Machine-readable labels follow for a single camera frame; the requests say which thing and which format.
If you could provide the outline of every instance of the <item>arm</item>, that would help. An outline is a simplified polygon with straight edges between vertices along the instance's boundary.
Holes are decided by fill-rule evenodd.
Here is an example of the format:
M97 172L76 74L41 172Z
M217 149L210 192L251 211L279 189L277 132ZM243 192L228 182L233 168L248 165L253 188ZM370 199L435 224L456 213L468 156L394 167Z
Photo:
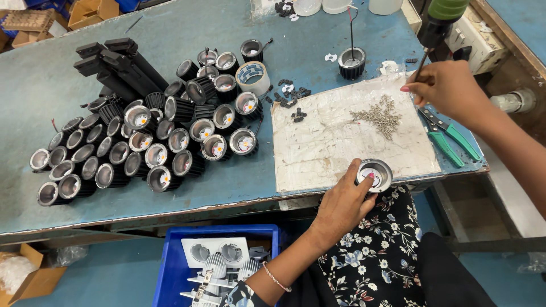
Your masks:
M364 200L372 176L354 185L360 159L354 159L347 173L324 195L311 227L289 248L269 262L269 272L284 286L290 286L319 256L350 232L375 205L377 194ZM268 305L273 306L284 290L262 268L246 284Z
M546 149L533 140L479 88L466 61L436 62L423 67L400 90L416 94L420 107L434 107L480 136L510 170L546 219Z

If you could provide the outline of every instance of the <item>hand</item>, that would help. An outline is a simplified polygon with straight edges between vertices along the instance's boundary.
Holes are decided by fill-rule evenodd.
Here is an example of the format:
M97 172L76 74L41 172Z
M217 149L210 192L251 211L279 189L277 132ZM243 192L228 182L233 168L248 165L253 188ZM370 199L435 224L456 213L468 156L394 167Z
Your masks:
M482 115L496 110L476 83L466 61L444 61L428 64L415 82L415 73L400 91L417 94L414 103L420 107L430 102L436 110L472 129Z
M358 186L354 184L360 162L360 159L354 159L340 181L324 194L317 217L308 230L315 244L324 252L353 230L375 206L377 194L364 200L373 184L373 174L370 173Z

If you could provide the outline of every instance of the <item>white plastic container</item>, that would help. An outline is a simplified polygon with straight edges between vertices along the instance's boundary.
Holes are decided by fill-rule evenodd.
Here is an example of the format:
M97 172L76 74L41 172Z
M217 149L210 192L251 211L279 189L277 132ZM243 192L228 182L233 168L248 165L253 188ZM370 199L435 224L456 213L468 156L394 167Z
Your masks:
M353 0L322 0L322 9L328 14L339 14L347 10Z
M402 7L403 0L370 0L368 10L376 15L390 15Z
M294 12L300 16L311 16L321 9L322 0L297 0L294 4Z

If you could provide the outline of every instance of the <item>blue floor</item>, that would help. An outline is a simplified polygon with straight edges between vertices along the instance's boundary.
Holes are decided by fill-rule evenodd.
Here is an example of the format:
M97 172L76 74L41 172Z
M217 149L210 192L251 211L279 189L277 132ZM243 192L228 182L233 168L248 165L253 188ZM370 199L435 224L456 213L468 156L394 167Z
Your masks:
M424 195L414 200L423 231L437 232ZM86 258L68 268L53 294L21 300L14 307L149 307L162 248L161 239L92 245ZM544 306L546 284L540 275L516 273L529 261L527 254L466 253L459 259L499 307Z

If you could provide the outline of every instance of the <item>blue table surface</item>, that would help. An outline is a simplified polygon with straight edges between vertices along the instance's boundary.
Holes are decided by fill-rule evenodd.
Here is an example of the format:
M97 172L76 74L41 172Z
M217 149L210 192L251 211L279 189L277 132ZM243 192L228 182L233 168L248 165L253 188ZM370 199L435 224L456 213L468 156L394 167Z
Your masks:
M546 1L487 0L506 24L546 64Z
M353 22L354 44L367 51L367 61L366 72L355 81L342 79L337 63L324 60L326 54L339 54L350 46L347 14L329 15L320 11L296 22L271 14L252 20L248 0L178 0L0 54L3 98L0 114L4 127L0 135L3 144L0 235L179 214L206 205L281 196L275 190L268 103L256 155L251 158L236 155L228 162L208 163L203 176L185 181L173 192L153 193L145 182L135 179L123 188L100 190L70 205L45 208L37 204L36 192L48 181L48 174L33 174L28 160L36 149L47 147L55 134L51 119L55 118L60 127L76 116L89 115L79 105L93 101L102 87L94 76L85 78L72 67L79 60L74 50L80 45L129 36L139 44L142 55L168 82L173 82L180 62L195 59L206 46L220 52L232 51L242 63L238 50L244 40L256 38L266 42L274 37L275 41L264 51L264 63L275 91L280 90L276 86L278 80L286 78L313 93L377 76L382 61L402 63L407 58L423 56L422 47L401 11L377 16L367 10L367 1L357 5L361 12ZM123 34L141 15L144 18ZM407 66L407 70L416 68L416 64ZM470 132L456 125L479 150ZM486 170L485 160L469 162L451 139L449 142L463 156L466 165L456 169L438 154L442 172L421 179Z

